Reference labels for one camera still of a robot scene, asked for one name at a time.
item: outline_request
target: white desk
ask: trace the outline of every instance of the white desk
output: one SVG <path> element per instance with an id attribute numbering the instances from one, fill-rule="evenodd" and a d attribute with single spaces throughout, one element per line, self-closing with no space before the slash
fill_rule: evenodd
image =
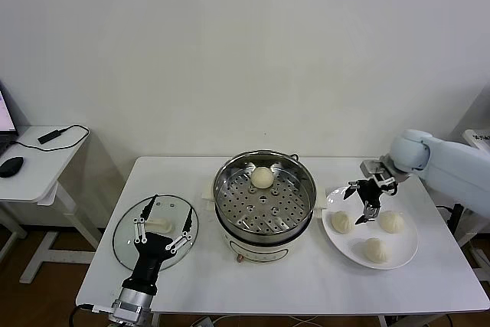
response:
<path id="1" fill-rule="evenodd" d="M 418 178 L 398 198 L 416 221 L 420 246 L 396 270 L 370 270 L 344 257 L 314 218 L 301 245 L 284 260 L 237 263 L 213 211 L 201 194 L 225 158 L 138 159 L 107 225 L 77 296 L 77 304 L 108 311 L 130 272 L 116 260 L 112 236 L 118 220 L 141 199 L 174 194 L 197 210 L 195 245 L 160 273 L 154 312 L 276 315 L 389 315 L 487 309 L 488 298 Z M 357 158 L 301 158 L 317 186 L 327 189 L 361 177 Z"/>
<path id="2" fill-rule="evenodd" d="M 30 126 L 20 127 L 18 141 L 30 146 L 40 146 L 38 137 L 51 132 L 59 126 Z M 43 149 L 51 149 L 61 146 L 69 146 L 78 141 L 84 130 L 72 128 L 61 136 L 42 145 Z M 3 202 L 37 202 L 39 205 L 51 205 L 54 196 L 58 196 L 63 205 L 64 216 L 71 224 L 95 247 L 97 248 L 102 234 L 96 229 L 87 216 L 77 207 L 71 196 L 57 181 L 61 172 L 78 151 L 83 141 L 70 149 L 62 149 L 53 152 L 41 152 L 36 149 L 28 149 L 20 145 L 11 146 L 2 156 L 0 164 L 11 157 L 24 157 L 24 164 L 16 175 L 10 178 L 0 179 L 0 201 Z M 13 236 L 21 228 L 8 217 L 0 208 L 0 222 L 9 228 Z M 50 246 L 56 239 L 56 232 L 50 232 L 43 239 L 36 254 L 22 274 L 21 283 L 30 283 L 41 266 L 42 262 L 65 262 L 65 263 L 89 263 L 93 252 L 70 252 L 64 250 L 50 250 Z"/>

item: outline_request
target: pot handle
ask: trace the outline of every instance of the pot handle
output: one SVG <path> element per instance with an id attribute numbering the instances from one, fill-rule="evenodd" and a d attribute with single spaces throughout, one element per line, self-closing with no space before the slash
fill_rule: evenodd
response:
<path id="1" fill-rule="evenodd" d="M 316 218 L 322 217 L 322 211 L 327 208 L 327 193 L 326 189 L 323 187 L 316 188 L 316 202 L 313 211 L 315 212 Z"/>
<path id="2" fill-rule="evenodd" d="M 214 179 L 209 179 L 202 189 L 201 198 L 206 201 L 206 210 L 214 210 L 214 196 L 213 196 L 213 184 Z"/>

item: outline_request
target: black mouse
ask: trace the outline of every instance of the black mouse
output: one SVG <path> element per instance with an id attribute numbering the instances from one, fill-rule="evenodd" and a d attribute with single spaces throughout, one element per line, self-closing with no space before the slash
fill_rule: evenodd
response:
<path id="1" fill-rule="evenodd" d="M 10 178 L 18 173 L 24 163 L 23 157 L 12 157 L 0 165 L 0 178 Z"/>

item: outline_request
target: robotic arm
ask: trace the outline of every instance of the robotic arm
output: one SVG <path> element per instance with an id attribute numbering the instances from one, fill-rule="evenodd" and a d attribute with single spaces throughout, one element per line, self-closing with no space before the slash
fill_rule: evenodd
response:
<path id="1" fill-rule="evenodd" d="M 393 140 L 389 155 L 363 161 L 361 170 L 367 180 L 350 181 L 344 196 L 357 191 L 364 204 L 356 224 L 373 221 L 381 194 L 395 195 L 398 184 L 410 175 L 490 218 L 490 157 L 478 149 L 407 129 Z"/>
<path id="2" fill-rule="evenodd" d="M 133 241 L 139 257 L 132 275 L 122 282 L 119 298 L 112 305 L 109 320 L 125 326 L 148 325 L 152 315 L 150 304 L 157 293 L 156 280 L 163 261 L 174 257 L 178 250 L 192 240 L 192 208 L 182 228 L 181 235 L 174 240 L 160 234 L 145 231 L 158 195 L 143 209 L 140 218 L 134 219 L 135 239 Z"/>

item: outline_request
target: glass lid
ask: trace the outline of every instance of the glass lid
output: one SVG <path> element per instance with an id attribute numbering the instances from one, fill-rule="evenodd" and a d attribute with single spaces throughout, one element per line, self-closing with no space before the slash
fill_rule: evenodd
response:
<path id="1" fill-rule="evenodd" d="M 144 223 L 146 233 L 164 235 L 172 240 L 177 240 L 182 236 L 183 228 L 186 225 L 188 228 L 188 219 L 192 220 L 190 230 L 188 230 L 191 239 L 178 248 L 174 257 L 164 260 L 160 270 L 169 268 L 181 260 L 191 249 L 198 235 L 198 216 L 189 202 L 174 195 L 158 195 L 149 215 L 144 214 L 143 209 L 152 198 L 153 196 L 145 198 L 132 206 L 119 220 L 114 231 L 114 254 L 117 260 L 130 270 L 134 269 L 139 256 L 133 241 L 135 240 L 135 223 L 140 218 L 148 216 Z"/>

